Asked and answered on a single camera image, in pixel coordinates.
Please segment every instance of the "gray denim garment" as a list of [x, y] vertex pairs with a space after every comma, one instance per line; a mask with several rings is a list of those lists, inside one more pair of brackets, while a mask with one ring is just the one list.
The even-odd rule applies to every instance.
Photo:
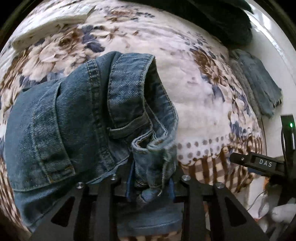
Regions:
[[244, 93], [247, 96], [248, 102], [249, 102], [250, 106], [252, 107], [257, 119], [258, 120], [261, 119], [261, 113], [260, 113], [260, 110], [258, 107], [258, 103], [254, 97], [253, 90], [251, 89], [251, 86], [250, 86], [246, 76], [244, 75], [244, 72], [243, 72], [240, 64], [232, 58], [229, 60], [228, 64], [232, 69], [232, 73], [235, 75], [235, 77], [237, 78], [237, 80], [241, 84], [242, 89], [244, 90]]
[[246, 76], [262, 115], [271, 118], [274, 109], [282, 102], [281, 89], [271, 78], [261, 60], [240, 49], [230, 52]]
[[[150, 54], [110, 52], [68, 77], [23, 89], [8, 120], [4, 158], [25, 225], [34, 231], [77, 182], [100, 182], [132, 152], [135, 183], [144, 189], [137, 201], [147, 207], [120, 216], [119, 236], [143, 228], [146, 235], [176, 231], [182, 206], [165, 186], [177, 165], [177, 125]], [[165, 205], [151, 208], [161, 191]], [[137, 224], [129, 232], [121, 221], [126, 217]]]

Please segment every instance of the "triangular cutout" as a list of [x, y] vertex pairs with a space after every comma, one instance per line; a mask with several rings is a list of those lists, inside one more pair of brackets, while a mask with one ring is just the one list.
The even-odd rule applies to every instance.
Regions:
[[230, 225], [232, 227], [237, 227], [247, 222], [244, 215], [238, 210], [238, 208], [233, 204], [233, 202], [228, 197], [225, 198], [225, 204], [228, 212]]
[[67, 227], [74, 202], [75, 197], [70, 197], [60, 208], [60, 210], [54, 215], [54, 217], [51, 219], [51, 222], [62, 227]]

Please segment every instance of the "floral bedspread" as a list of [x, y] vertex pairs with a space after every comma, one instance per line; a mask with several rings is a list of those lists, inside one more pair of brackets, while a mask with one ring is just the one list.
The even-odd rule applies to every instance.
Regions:
[[[11, 39], [1, 52], [0, 154], [10, 110], [23, 88], [67, 76], [109, 51], [149, 53], [156, 56], [160, 78], [179, 115], [176, 145], [184, 172], [203, 183], [223, 182], [232, 192], [247, 186], [252, 175], [231, 164], [229, 156], [232, 152], [261, 153], [261, 130], [227, 65], [227, 49], [177, 16], [118, 0], [50, 0], [28, 18], [77, 3], [96, 6], [85, 23], [61, 26], [57, 33], [40, 36], [21, 52], [11, 47]], [[0, 174], [0, 209], [25, 229], [2, 158]]]

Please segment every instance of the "black garment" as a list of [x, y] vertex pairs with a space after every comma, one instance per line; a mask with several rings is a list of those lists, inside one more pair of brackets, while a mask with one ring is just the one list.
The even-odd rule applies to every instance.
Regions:
[[252, 12], [245, 0], [130, 0], [156, 7], [184, 18], [214, 35], [225, 45], [247, 45], [252, 40], [251, 23], [242, 10]]

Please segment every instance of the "silver bolt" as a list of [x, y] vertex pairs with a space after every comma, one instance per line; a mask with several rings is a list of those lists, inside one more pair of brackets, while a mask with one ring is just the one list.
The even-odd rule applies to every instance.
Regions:
[[76, 188], [78, 188], [78, 189], [84, 188], [84, 183], [82, 183], [82, 182], [77, 183]]
[[191, 179], [191, 177], [189, 175], [183, 175], [182, 176], [183, 181], [189, 181], [190, 179]]
[[216, 187], [222, 189], [225, 187], [224, 183], [216, 183]]
[[111, 180], [112, 180], [112, 181], [117, 180], [117, 175], [116, 175], [116, 174], [113, 174], [113, 175], [111, 176]]

